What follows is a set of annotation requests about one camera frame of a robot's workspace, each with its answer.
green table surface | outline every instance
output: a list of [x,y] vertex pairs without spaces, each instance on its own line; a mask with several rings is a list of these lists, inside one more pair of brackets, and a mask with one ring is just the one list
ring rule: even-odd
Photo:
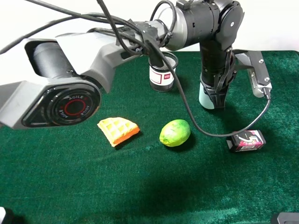
[[[177,73],[197,122],[212,133],[249,124],[264,108],[247,72],[231,84],[225,110],[198,101],[200,53],[177,52]],[[191,126],[176,148],[159,142],[174,119],[191,125],[177,88],[158,93],[149,84],[148,58],[117,69],[99,111],[76,126],[0,129],[0,206],[26,224],[247,224],[274,213],[299,211],[299,56],[263,52],[272,103],[256,123],[267,144],[233,154],[223,138]],[[113,148],[97,123],[123,117],[140,134]]]

white background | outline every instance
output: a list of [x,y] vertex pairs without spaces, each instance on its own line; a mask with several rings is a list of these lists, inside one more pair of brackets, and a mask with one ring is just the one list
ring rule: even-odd
[[[86,13],[102,12],[96,0],[46,0],[50,4]],[[160,0],[105,0],[112,15],[134,21],[149,20]],[[298,0],[239,0],[245,12],[233,45],[235,49],[299,51]],[[46,22],[65,15],[24,0],[0,0],[0,48]],[[107,25],[81,19],[49,28],[34,37],[54,38],[67,32],[86,32]],[[198,45],[183,49],[197,51]]]

red ring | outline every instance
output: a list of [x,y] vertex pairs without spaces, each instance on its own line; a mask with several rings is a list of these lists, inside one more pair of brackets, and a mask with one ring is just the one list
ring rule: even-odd
[[[73,103],[73,102],[75,102],[75,101],[80,101],[80,102],[82,102],[83,105],[84,105],[84,106],[83,106],[83,109],[82,109],[80,112],[78,112],[78,113],[68,113],[68,112],[67,112],[67,107],[68,107],[71,103]],[[65,112],[66,115],[69,115],[69,116],[76,116],[76,115],[82,113],[82,112],[85,110],[85,108],[86,108],[86,103],[85,103],[83,100],[81,100],[81,99],[74,99],[74,100],[68,102],[68,103],[65,105],[65,107],[64,107],[64,112]]]

waffle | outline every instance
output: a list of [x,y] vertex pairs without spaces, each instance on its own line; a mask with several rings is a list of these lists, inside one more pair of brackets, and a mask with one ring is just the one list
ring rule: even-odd
[[107,118],[101,120],[98,123],[98,127],[102,130],[113,147],[140,131],[137,124],[124,118]]

metal mesh cup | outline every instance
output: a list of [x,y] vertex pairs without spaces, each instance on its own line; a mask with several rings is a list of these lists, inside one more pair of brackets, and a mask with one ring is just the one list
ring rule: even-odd
[[[166,59],[170,62],[170,65],[176,70],[178,65],[178,58],[169,52],[163,52]],[[174,78],[169,71],[165,62],[162,67],[153,66],[149,60],[149,83],[153,90],[157,92],[167,92],[172,89]]]

